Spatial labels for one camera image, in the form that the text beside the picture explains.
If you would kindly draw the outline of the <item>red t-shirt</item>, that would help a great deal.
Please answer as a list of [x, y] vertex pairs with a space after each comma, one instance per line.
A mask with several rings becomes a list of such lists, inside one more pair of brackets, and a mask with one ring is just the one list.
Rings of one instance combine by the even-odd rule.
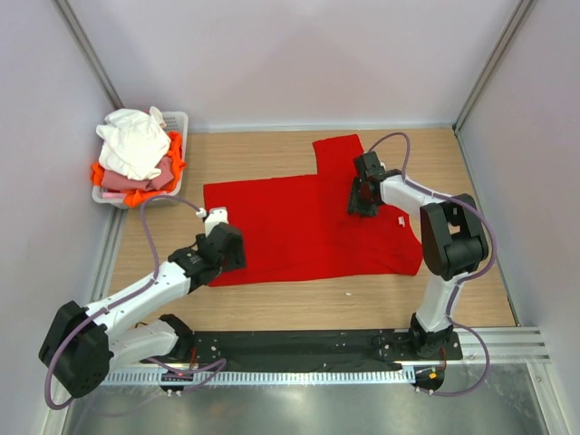
[[421, 242], [407, 213], [392, 206], [375, 217], [347, 212], [353, 160], [363, 152], [359, 136], [318, 140], [313, 148], [315, 174], [204, 186], [206, 206], [227, 209], [246, 255], [246, 267], [224, 273], [215, 286], [418, 273]]

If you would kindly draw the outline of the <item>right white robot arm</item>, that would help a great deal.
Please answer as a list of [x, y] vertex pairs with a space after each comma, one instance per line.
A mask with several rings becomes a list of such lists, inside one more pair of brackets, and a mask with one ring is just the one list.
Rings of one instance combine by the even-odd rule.
[[488, 257], [475, 201], [469, 194], [452, 197], [416, 183], [398, 169], [387, 170], [373, 151], [356, 157], [353, 165], [349, 214], [375, 217], [379, 207], [389, 205], [420, 218], [422, 256], [430, 279], [420, 308], [411, 316], [408, 345], [418, 358], [436, 358], [453, 333], [455, 299]]

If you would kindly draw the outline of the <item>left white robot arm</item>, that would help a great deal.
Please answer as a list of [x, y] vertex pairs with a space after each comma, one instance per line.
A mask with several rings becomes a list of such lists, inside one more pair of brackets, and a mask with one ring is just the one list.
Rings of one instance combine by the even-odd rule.
[[185, 361], [194, 347], [194, 333], [183, 321], [174, 314], [146, 325], [141, 320], [245, 265], [241, 231], [220, 222], [208, 234], [197, 235], [194, 246], [176, 250], [151, 274], [117, 294], [86, 306], [74, 301], [62, 305], [39, 351], [48, 369], [45, 398], [52, 398], [53, 380], [71, 398], [80, 399], [110, 372], [133, 363]]

